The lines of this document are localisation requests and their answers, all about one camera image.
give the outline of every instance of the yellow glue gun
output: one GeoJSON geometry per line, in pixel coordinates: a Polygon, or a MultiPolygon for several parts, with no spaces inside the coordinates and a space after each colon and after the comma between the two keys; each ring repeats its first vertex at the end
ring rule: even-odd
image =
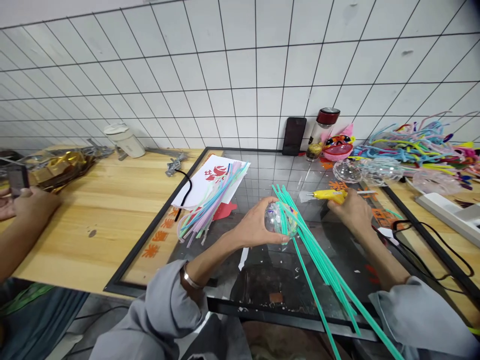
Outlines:
{"type": "MultiPolygon", "coordinates": [[[[375,190],[367,190],[367,191],[357,191],[357,194],[371,194],[376,193],[375,190]]],[[[311,192],[307,195],[313,196],[314,198],[320,200],[333,200],[336,203],[342,205],[345,201],[345,197],[347,196],[347,192],[345,190],[317,190],[311,192]]]]}

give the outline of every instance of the wooden table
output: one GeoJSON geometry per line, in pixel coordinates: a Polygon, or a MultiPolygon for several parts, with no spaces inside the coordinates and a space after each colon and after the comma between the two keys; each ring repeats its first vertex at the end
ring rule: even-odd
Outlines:
{"type": "MultiPolygon", "coordinates": [[[[185,151],[188,171],[203,149],[185,151]]],[[[167,177],[170,162],[151,152],[100,160],[60,193],[62,206],[13,276],[119,296],[103,292],[105,285],[183,178],[167,177]]],[[[0,222],[0,232],[11,221],[0,222]]]]}
{"type": "MultiPolygon", "coordinates": [[[[201,149],[187,151],[192,157],[182,163],[183,170],[190,169],[202,153],[201,149]]],[[[103,292],[105,285],[182,180],[179,175],[165,175],[168,162],[168,156],[155,153],[124,161],[118,161],[114,154],[101,160],[86,176],[62,191],[63,205],[13,276],[119,296],[103,292]]],[[[472,280],[480,287],[480,248],[418,205],[414,200],[417,194],[405,184],[391,188],[417,219],[434,227],[470,263],[476,274],[472,280]]],[[[480,193],[480,185],[475,185],[475,192],[480,193]]],[[[399,212],[381,190],[377,198],[386,209],[399,212]]],[[[0,232],[9,223],[1,222],[0,232]]],[[[435,276],[447,273],[414,230],[406,230],[404,235],[435,276]]],[[[446,251],[466,271],[464,264],[446,251]]],[[[450,278],[442,284],[459,290],[450,278]]],[[[465,318],[480,328],[480,312],[472,302],[465,295],[447,293],[465,318]]]]}

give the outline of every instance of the glass bottle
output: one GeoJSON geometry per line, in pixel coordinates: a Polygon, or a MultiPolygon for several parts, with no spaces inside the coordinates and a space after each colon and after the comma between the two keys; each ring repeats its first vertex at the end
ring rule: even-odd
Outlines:
{"type": "Polygon", "coordinates": [[[321,108],[308,140],[308,149],[305,159],[313,162],[319,158],[325,142],[331,137],[332,126],[339,118],[340,110],[333,107],[321,108]]]}

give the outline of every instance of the smartphone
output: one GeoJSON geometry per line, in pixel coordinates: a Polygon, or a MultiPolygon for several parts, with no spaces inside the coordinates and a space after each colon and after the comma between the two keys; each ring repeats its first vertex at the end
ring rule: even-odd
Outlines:
{"type": "Polygon", "coordinates": [[[18,198],[21,189],[29,188],[29,172],[24,165],[10,164],[6,167],[8,183],[10,184],[10,193],[12,198],[18,198]]]}
{"type": "Polygon", "coordinates": [[[282,155],[299,155],[306,124],[307,119],[305,117],[289,117],[286,120],[285,138],[281,149],[282,155]]]}

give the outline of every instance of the glass panel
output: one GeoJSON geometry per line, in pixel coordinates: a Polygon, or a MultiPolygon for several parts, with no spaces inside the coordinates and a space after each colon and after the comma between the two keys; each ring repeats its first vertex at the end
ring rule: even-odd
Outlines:
{"type": "MultiPolygon", "coordinates": [[[[326,200],[314,199],[301,203],[299,199],[300,191],[342,190],[348,187],[348,184],[335,178],[333,163],[311,163],[301,156],[261,151],[229,150],[223,156],[251,163],[231,200],[236,204],[236,209],[226,218],[212,223],[204,245],[197,240],[187,248],[186,242],[181,244],[177,240],[173,222],[176,210],[170,208],[123,280],[146,285],[156,270],[167,262],[194,259],[225,232],[233,229],[261,198],[275,195],[272,185],[278,184],[285,185],[318,243],[356,296],[363,303],[368,303],[368,295],[380,290],[380,281],[363,249],[339,219],[329,212],[326,200]]],[[[350,187],[370,190],[362,183],[350,187]]],[[[376,227],[389,228],[397,220],[392,212],[383,207],[382,203],[389,204],[389,210],[399,213],[381,190],[362,196],[372,207],[376,227]]],[[[346,319],[332,288],[324,285],[302,241],[298,239],[297,243],[325,315],[328,318],[346,319]]],[[[241,250],[232,254],[214,274],[212,286],[205,288],[208,296],[244,305],[318,315],[292,241],[287,245],[263,245],[249,249],[240,271],[241,254],[241,250]]]]}

